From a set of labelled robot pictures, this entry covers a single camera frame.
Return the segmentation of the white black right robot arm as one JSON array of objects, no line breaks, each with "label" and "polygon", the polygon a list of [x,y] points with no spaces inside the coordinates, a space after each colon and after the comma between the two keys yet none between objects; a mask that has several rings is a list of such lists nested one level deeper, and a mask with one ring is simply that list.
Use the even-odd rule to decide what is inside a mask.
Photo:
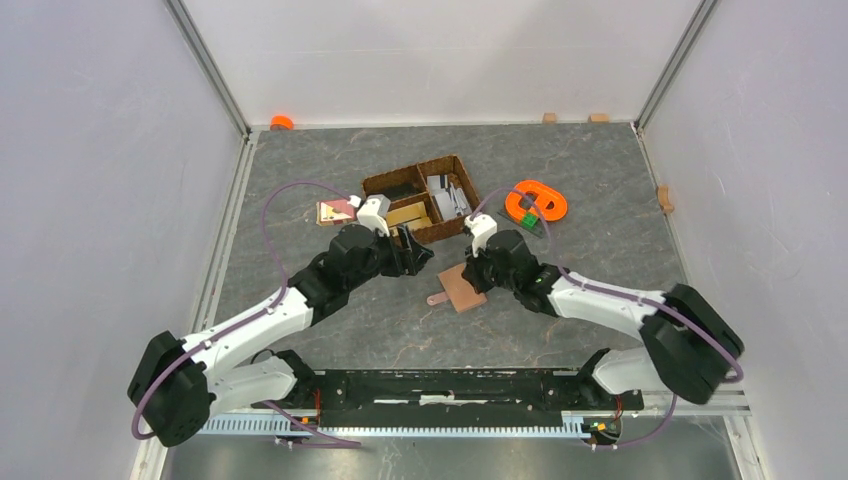
[{"label": "white black right robot arm", "polygon": [[741,375],[745,344],[693,287],[639,291],[592,281],[541,263],[516,230],[470,230],[464,278],[479,293],[510,291],[527,310],[588,321],[640,341],[597,353],[577,382],[580,400],[602,408],[617,394],[667,388],[697,405]]}]

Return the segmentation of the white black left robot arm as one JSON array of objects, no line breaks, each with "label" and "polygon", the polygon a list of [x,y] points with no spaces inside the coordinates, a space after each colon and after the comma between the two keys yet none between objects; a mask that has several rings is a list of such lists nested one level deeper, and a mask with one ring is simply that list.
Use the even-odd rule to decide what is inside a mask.
[{"label": "white black left robot arm", "polygon": [[314,394],[309,375],[279,357],[248,366],[243,360],[331,316],[375,277],[417,275],[433,255],[404,226],[392,237],[348,225],[326,251],[246,311],[182,339],[170,331],[154,336],[127,390],[135,406],[132,435],[173,447],[234,408],[278,399],[306,405]]}]

